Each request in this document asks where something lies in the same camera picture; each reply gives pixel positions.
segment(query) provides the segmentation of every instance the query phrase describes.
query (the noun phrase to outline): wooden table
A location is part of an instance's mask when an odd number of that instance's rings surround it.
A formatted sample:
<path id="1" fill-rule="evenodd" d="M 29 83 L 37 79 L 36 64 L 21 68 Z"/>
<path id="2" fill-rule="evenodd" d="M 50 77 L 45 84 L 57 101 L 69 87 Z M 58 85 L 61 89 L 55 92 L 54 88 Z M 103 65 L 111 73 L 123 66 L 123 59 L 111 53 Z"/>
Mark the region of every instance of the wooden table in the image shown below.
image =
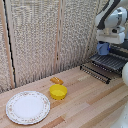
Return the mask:
<path id="1" fill-rule="evenodd" d="M 54 75 L 64 81 L 68 89 L 65 99 L 56 101 L 50 97 L 53 85 L 48 77 L 13 89 L 0 95 L 0 128 L 109 128 L 118 119 L 128 101 L 128 87 L 121 78 L 109 85 L 79 70 L 79 67 Z M 13 123 L 5 113 L 8 100 L 22 91 L 38 91 L 51 103 L 48 116 L 35 125 Z"/>

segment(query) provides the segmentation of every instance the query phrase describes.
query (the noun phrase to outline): yellow bowl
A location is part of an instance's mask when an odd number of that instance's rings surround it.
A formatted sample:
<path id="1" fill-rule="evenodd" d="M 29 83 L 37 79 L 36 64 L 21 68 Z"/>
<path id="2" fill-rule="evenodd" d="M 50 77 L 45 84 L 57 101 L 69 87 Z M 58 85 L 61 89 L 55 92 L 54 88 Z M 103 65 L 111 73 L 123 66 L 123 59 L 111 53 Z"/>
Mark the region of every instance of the yellow bowl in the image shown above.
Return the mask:
<path id="1" fill-rule="evenodd" d="M 67 88 L 60 84 L 55 84 L 50 87 L 51 97 L 55 100 L 62 100 L 67 94 Z"/>

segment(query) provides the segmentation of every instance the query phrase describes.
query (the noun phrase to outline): dish rack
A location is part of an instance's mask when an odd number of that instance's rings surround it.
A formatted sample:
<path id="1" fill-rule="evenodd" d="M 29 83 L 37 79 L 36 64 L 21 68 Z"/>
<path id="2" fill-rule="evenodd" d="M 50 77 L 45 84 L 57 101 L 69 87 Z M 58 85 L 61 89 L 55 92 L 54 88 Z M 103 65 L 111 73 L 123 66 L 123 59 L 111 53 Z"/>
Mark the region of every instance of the dish rack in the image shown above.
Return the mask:
<path id="1" fill-rule="evenodd" d="M 112 53 L 106 56 L 101 56 L 96 53 L 89 58 L 87 63 L 80 66 L 80 70 L 109 84 L 112 79 L 121 77 L 122 69 L 127 62 L 127 58 Z"/>

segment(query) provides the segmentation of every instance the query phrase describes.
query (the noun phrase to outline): floral plate pattern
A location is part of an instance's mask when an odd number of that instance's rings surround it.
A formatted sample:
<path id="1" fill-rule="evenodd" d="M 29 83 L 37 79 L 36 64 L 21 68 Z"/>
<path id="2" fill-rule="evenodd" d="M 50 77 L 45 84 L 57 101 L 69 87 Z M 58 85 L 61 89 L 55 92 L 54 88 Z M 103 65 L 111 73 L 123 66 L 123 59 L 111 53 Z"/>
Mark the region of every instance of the floral plate pattern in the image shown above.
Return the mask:
<path id="1" fill-rule="evenodd" d="M 19 117 L 14 111 L 14 105 L 20 100 L 28 97 L 38 98 L 43 105 L 42 110 L 34 117 L 23 118 Z M 42 93 L 36 91 L 25 91 L 14 95 L 6 105 L 6 114 L 10 120 L 18 124 L 34 124 L 44 119 L 50 111 L 50 102 L 48 98 Z"/>

